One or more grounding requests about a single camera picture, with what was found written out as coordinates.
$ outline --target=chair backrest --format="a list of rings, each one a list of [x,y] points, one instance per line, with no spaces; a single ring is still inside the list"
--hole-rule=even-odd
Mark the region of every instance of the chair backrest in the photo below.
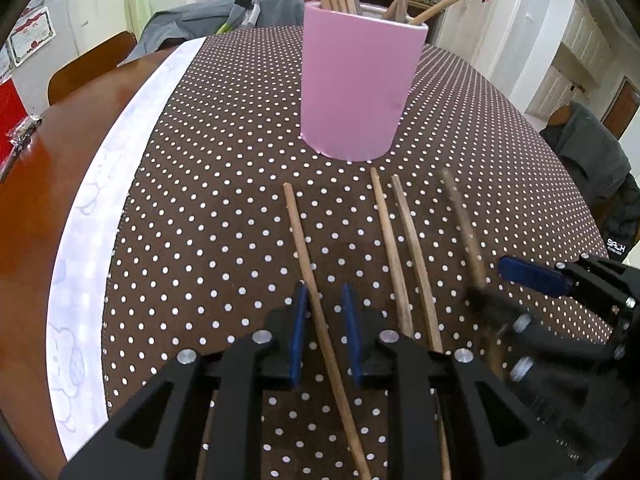
[[[126,30],[63,66],[49,81],[49,105],[61,101],[77,88],[116,68],[136,44],[136,37]]]

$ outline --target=silver bolt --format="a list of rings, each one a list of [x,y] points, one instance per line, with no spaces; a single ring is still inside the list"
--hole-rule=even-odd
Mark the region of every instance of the silver bolt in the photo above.
[[[511,380],[514,383],[518,383],[523,380],[524,376],[527,375],[527,372],[531,370],[533,366],[533,359],[531,357],[523,357],[520,359],[516,365],[511,370],[510,376]]]
[[[178,362],[180,364],[190,365],[196,360],[196,358],[198,357],[198,354],[196,354],[195,350],[191,350],[190,348],[185,348],[178,352],[177,357],[178,357]]]
[[[474,360],[474,353],[468,348],[458,348],[453,352],[453,357],[455,357],[459,363],[470,363]]]
[[[268,330],[256,330],[251,336],[251,339],[253,339],[254,343],[257,343],[258,345],[264,345],[271,341],[272,337],[273,335]]]
[[[396,343],[400,339],[399,333],[389,328],[380,332],[378,337],[383,343]]]
[[[613,357],[615,357],[616,361],[620,361],[620,359],[622,359],[626,354],[626,350],[625,347],[623,347],[622,345],[618,346],[614,351],[613,351]]]
[[[516,321],[513,323],[513,331],[520,334],[524,332],[527,326],[531,323],[531,316],[529,314],[522,314]]]

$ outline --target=pink ceramic cup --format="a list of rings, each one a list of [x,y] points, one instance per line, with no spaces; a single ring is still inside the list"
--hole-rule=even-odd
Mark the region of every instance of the pink ceramic cup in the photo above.
[[[302,138],[316,152],[353,162],[391,147],[428,31],[362,7],[357,16],[306,4],[302,41]]]

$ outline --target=doorway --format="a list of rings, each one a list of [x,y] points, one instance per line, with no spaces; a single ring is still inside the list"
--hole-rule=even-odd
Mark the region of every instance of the doorway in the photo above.
[[[626,77],[622,80],[618,95],[613,99],[602,123],[614,137],[619,139],[625,133],[631,119],[640,107],[640,92]]]

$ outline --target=brown tablecloth with white dots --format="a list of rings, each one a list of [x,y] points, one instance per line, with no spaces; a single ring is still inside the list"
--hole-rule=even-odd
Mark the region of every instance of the brown tablecloth with white dots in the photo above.
[[[546,300],[503,282],[498,259],[512,254],[553,264],[606,252],[556,156],[459,57],[424,47],[390,151],[353,164],[318,155],[300,139],[301,58],[301,28],[208,38],[166,104],[130,188],[111,263],[102,337],[108,412],[180,349],[224,349],[290,301],[301,277],[282,190],[291,182],[370,471],[385,478],[386,399],[353,387],[340,315],[340,288],[350,282],[364,305],[397,323],[370,167],[385,185],[394,173],[401,178],[447,352],[464,347],[481,356],[484,349],[481,320],[464,303],[471,278],[442,168],[458,181],[488,287],[530,305],[558,335],[603,341],[609,329],[574,301]],[[391,192],[387,204],[416,306],[415,338],[425,343]],[[316,341],[309,323],[297,390],[264,396],[263,478],[356,474]]]

